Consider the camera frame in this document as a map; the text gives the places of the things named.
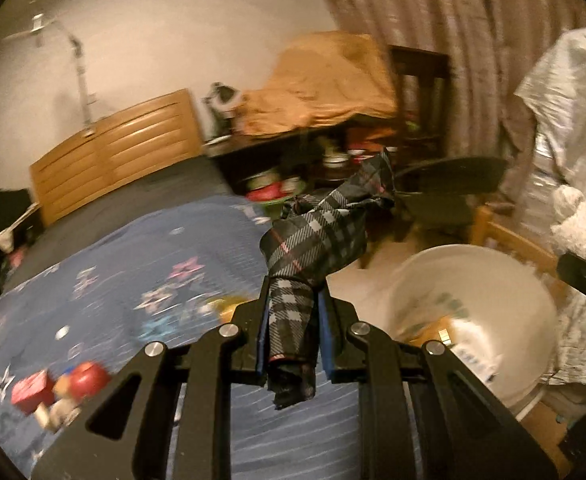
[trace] beige wall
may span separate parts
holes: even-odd
[[[30,26],[31,0],[0,9],[0,187],[30,186],[29,165],[82,127],[70,46],[4,36]],[[335,28],[323,0],[38,0],[84,42],[93,118],[214,81],[259,88],[294,36]],[[205,129],[210,121],[201,105]]]

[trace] plaid fabric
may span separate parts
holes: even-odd
[[[366,250],[366,209],[393,205],[388,152],[326,194],[296,197],[260,240],[269,276],[269,389],[277,409],[315,395],[319,344],[314,289]]]

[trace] black mattress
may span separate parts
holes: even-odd
[[[206,156],[148,174],[51,224],[9,277],[4,290],[11,290],[136,218],[215,194],[231,194],[231,190]]]

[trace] floor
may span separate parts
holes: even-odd
[[[442,241],[427,239],[420,232],[411,232],[402,243],[386,237],[367,269],[359,268],[358,262],[354,262],[328,277],[331,295],[350,301],[360,319],[374,323],[385,292],[392,286],[393,271],[412,254]],[[566,476],[570,463],[557,446],[566,434],[566,424],[557,423],[556,413],[540,402],[524,418],[522,425],[553,460],[560,477]]]

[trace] headboard panel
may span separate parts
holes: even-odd
[[[110,191],[201,153],[185,89],[97,121],[31,166],[46,225]]]

